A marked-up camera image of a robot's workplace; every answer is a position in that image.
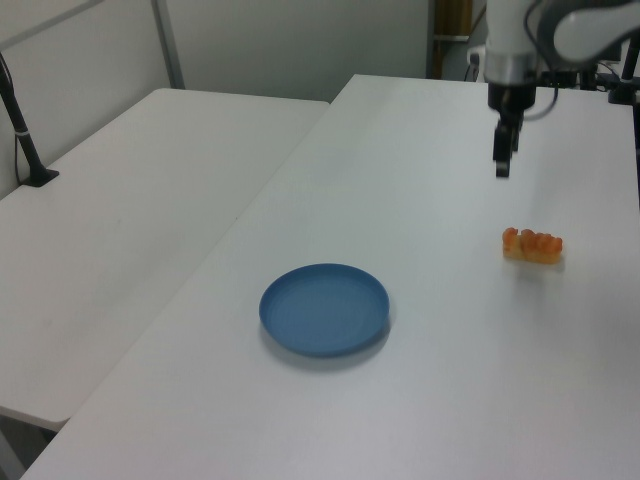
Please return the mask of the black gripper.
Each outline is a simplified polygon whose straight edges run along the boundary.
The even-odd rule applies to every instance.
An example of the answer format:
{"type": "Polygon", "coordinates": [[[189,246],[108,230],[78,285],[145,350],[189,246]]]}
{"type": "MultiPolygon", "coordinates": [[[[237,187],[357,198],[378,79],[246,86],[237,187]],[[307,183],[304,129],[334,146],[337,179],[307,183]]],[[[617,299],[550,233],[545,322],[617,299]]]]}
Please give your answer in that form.
{"type": "Polygon", "coordinates": [[[488,84],[488,106],[502,118],[511,120],[508,125],[498,123],[494,132],[493,161],[497,178],[508,178],[512,154],[518,152],[519,136],[526,110],[535,104],[536,86],[488,84]]]}

